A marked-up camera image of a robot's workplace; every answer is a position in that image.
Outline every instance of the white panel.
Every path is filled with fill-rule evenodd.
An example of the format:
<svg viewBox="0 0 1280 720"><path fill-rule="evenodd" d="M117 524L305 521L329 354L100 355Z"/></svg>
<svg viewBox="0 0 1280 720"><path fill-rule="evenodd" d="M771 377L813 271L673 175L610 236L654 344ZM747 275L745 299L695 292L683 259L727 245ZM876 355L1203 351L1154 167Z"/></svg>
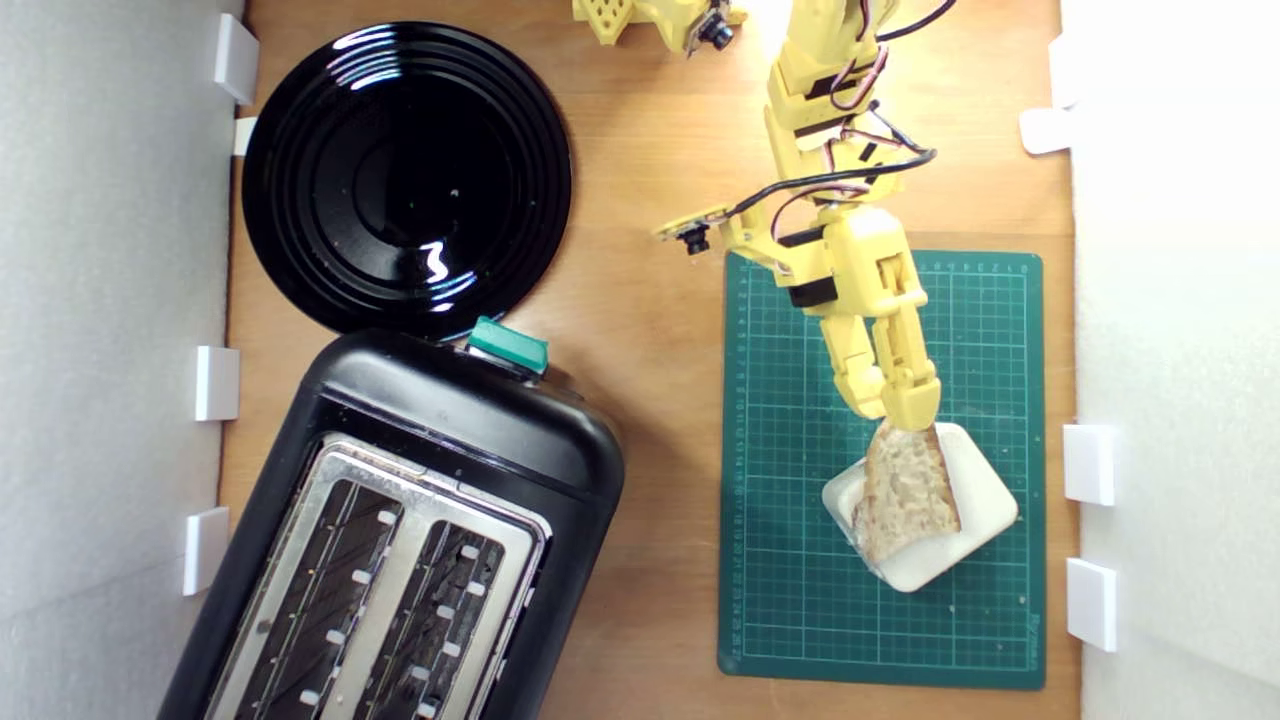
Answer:
<svg viewBox="0 0 1280 720"><path fill-rule="evenodd" d="M227 555L230 539L230 511L214 507L198 515L187 516L186 569L182 574L182 594L193 596L214 583L218 566Z"/></svg>
<svg viewBox="0 0 1280 720"><path fill-rule="evenodd" d="M1107 72L1091 74L1071 110L1078 413L1124 437L1123 502L1080 509L1082 555L1124 575L1116 657L1138 655L1102 669L1085 655L1085 714L1249 716L1107 705L1194 688L1230 707L1270 700L1275 716L1280 214L1270 173L1280 146L1253 138L1274 132L1280 76L1260 70L1272 64L1274 26L1243 19L1271 5L1233 5L1242 22L1212 31L1203 61L1176 73L1169 59L1219 27L1210 6L1071 5L1071 32L1107 49L1093 55ZM1196 657L1165 662L1167 647ZM1249 694L1207 691L1204 667Z"/></svg>
<svg viewBox="0 0 1280 720"><path fill-rule="evenodd" d="M155 717L200 610L180 585L173 559L0 620L4 717Z"/></svg>
<svg viewBox="0 0 1280 720"><path fill-rule="evenodd" d="M1084 720L1280 717L1275 685L1144 634L1123 637L1115 653L1084 646Z"/></svg>
<svg viewBox="0 0 1280 720"><path fill-rule="evenodd" d="M0 707L145 717L191 611L183 519L216 496L221 428L192 421L191 388L225 333L218 3L0 5L0 547L20 578L0 637L22 648Z"/></svg>

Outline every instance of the bread slice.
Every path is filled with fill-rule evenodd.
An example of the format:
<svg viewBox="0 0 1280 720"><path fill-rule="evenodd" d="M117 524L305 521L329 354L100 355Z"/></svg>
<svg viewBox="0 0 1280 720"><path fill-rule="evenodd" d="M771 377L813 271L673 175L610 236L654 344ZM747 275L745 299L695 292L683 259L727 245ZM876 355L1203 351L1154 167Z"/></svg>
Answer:
<svg viewBox="0 0 1280 720"><path fill-rule="evenodd" d="M906 432L884 420L867 451L863 498L854 507L855 548L873 569L913 542L960 532L938 430Z"/></svg>

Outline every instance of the wooden table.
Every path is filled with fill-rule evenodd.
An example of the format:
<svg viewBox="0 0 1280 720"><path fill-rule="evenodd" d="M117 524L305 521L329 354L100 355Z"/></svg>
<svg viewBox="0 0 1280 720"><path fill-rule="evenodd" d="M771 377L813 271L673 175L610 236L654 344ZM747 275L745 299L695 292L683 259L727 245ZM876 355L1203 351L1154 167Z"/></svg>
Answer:
<svg viewBox="0 0 1280 720"><path fill-rule="evenodd" d="M932 3L908 0L900 18ZM1018 140L1018 113L1048 101L1046 44L1059 32L1052 0L963 0L943 22L895 42L878 88L890 118L941 150L888 204L913 242L1044 259L1046 689L803 683L716 669L723 260L708 254L690 263L648 231L773 179L760 109L787 4L755 8L730 51L689 61L645 26L616 47L598 46L585 24L571 22L567 0L250 0L246 22L262 42L259 102L333 37L434 19L520 54L563 108L577 172L571 225L509 324L550 340L553 361L618 420L628 470L544 717L1075 720L1079 647L1065 630L1062 559L1075 551L1076 518L1059 500L1057 429L1071 420L1075 397L1070 182L1065 158L1028 158ZM238 200L233 220L228 340L243 354L243 393L241 418L225 432L221 502L238 514L298 379L333 336L266 279Z"/></svg>

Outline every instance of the yellow robotic arm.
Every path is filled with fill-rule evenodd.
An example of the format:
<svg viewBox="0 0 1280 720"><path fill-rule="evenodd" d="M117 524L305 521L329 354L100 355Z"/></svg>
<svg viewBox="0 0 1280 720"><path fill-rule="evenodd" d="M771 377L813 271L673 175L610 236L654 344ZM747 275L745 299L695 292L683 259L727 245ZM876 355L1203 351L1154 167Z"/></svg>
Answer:
<svg viewBox="0 0 1280 720"><path fill-rule="evenodd" d="M928 24L951 3L910 29ZM897 5L899 0L795 0L764 109L782 179L736 206L716 208L658 232L682 240L695 254L709 250L705 233L719 227L727 250L773 270L792 304L820 318L836 387L855 413L924 430L933 424L942 395L920 328L919 307L928 299L901 224L873 206L900 190L901 170L934 156L876 111L872 91L888 61L886 36L878 32ZM809 229L777 236L778 218L767 219L758 202L781 190L794 192L787 205L801 200L817 205ZM873 322L870 334L867 319Z"/></svg>

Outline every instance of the white plate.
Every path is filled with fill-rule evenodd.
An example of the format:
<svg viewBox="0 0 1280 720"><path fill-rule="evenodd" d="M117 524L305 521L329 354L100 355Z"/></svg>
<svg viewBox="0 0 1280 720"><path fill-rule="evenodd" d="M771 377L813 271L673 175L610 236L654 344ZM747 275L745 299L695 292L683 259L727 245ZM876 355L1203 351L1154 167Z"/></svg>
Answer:
<svg viewBox="0 0 1280 720"><path fill-rule="evenodd" d="M951 475L960 532L916 541L872 569L900 592L920 589L1018 519L1018 501L964 428L938 423L938 446ZM859 460L822 489L822 503L850 544L854 544L854 507L863 498L867 479L865 462L865 459Z"/></svg>

